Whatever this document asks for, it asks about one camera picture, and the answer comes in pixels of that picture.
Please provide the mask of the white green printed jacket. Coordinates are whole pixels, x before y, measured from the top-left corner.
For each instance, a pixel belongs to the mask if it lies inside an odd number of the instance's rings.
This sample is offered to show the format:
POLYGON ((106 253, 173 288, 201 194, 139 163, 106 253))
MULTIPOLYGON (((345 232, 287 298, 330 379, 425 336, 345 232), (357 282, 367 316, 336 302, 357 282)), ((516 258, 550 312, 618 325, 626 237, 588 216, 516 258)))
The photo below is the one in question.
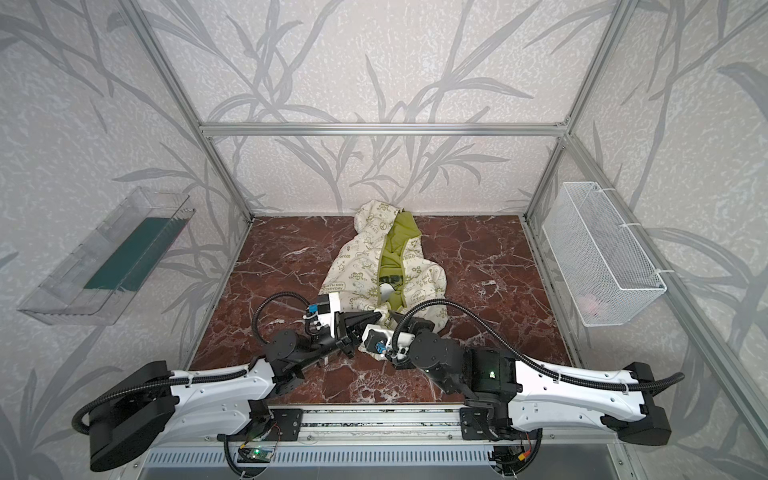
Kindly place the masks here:
POLYGON ((356 235, 332 262, 321 295, 338 292, 344 311, 379 311, 382 318, 372 325, 393 331, 410 308, 445 296, 445 271, 424 257, 410 212, 372 200, 358 209, 354 228, 356 235))

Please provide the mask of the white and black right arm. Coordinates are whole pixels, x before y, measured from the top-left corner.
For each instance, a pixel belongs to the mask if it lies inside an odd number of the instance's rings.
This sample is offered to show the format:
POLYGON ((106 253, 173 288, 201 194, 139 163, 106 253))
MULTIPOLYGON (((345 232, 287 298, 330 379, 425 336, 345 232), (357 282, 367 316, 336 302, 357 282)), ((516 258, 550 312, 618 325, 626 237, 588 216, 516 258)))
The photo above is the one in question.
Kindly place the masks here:
POLYGON ((610 431, 641 446, 664 446, 671 437, 644 363, 615 371, 528 365, 508 351, 466 347, 429 329, 396 335, 369 326, 363 345, 398 369, 421 371, 445 394, 462 396, 466 439, 515 439, 548 428, 610 431))

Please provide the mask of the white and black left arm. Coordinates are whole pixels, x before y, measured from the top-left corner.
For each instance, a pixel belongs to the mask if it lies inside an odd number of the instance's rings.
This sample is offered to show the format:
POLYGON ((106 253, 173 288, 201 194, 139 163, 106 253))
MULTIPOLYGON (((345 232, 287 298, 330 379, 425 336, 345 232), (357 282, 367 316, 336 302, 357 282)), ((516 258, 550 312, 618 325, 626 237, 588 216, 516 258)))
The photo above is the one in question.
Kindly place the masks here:
POLYGON ((329 355, 354 355, 378 311, 335 312, 311 337, 288 329, 250 363, 206 371, 172 371, 153 361, 81 407, 72 427, 89 438, 90 468, 128 464, 154 445, 238 436, 273 423, 267 400, 286 395, 304 371, 329 355))

